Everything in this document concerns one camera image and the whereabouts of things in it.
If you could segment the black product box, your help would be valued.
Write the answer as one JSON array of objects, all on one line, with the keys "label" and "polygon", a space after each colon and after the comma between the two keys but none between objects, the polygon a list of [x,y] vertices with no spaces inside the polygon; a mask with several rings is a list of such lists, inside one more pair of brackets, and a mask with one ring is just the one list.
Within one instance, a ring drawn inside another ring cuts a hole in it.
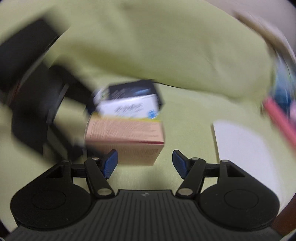
[{"label": "black product box", "polygon": [[163,107],[163,98],[157,87],[157,83],[153,79],[140,79],[132,82],[111,84],[102,87],[92,94],[92,100],[95,107],[99,106],[102,100],[114,100],[122,98],[131,98],[146,95],[156,95],[158,109]]}]

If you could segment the white blue medicine box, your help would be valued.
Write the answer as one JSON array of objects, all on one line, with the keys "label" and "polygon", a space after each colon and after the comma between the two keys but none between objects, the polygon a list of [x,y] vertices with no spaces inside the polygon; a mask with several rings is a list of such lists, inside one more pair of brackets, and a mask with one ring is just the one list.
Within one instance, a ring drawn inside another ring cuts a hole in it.
[{"label": "white blue medicine box", "polygon": [[96,106],[101,116],[115,118],[154,119],[158,116],[159,106],[155,94],[102,100]]}]

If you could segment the white plastic bin lid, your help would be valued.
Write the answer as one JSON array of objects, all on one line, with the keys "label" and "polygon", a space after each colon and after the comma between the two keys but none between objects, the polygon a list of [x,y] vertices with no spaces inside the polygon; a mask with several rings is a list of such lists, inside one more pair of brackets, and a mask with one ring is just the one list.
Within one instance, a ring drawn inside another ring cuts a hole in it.
[{"label": "white plastic bin lid", "polygon": [[219,159],[230,160],[281,197],[274,158],[264,139],[249,128],[227,120],[214,121],[213,129]]}]

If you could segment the pink folded towel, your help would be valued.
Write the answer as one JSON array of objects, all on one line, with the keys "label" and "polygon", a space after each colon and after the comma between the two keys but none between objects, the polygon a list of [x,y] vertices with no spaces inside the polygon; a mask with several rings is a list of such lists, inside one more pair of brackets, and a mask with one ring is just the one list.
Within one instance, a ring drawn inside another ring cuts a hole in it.
[{"label": "pink folded towel", "polygon": [[270,119],[278,127],[291,148],[295,151],[295,127],[288,120],[285,113],[278,104],[270,97],[264,100],[263,107],[268,113]]}]

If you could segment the green sofa cover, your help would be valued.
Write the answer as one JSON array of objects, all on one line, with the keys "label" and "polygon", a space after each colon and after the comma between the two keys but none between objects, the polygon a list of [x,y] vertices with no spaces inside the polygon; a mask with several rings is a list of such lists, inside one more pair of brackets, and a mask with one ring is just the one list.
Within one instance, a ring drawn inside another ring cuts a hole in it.
[{"label": "green sofa cover", "polygon": [[44,13],[68,28],[47,65],[68,67],[91,89],[158,82],[165,147],[152,166],[119,165],[113,189],[176,190],[172,151],[215,163],[212,123],[228,120],[263,138],[285,208],[295,193],[295,152],[261,113],[274,55],[260,35],[206,1],[2,1],[1,40]]}]

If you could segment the navy patterned folded cloth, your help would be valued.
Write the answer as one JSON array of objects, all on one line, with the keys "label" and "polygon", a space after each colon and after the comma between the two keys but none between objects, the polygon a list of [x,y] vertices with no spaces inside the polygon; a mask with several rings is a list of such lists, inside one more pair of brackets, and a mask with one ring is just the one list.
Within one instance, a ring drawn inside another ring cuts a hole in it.
[{"label": "navy patterned folded cloth", "polygon": [[284,114],[290,116],[290,106],[295,99],[295,65],[278,56],[274,70],[274,84],[270,91],[273,100]]}]

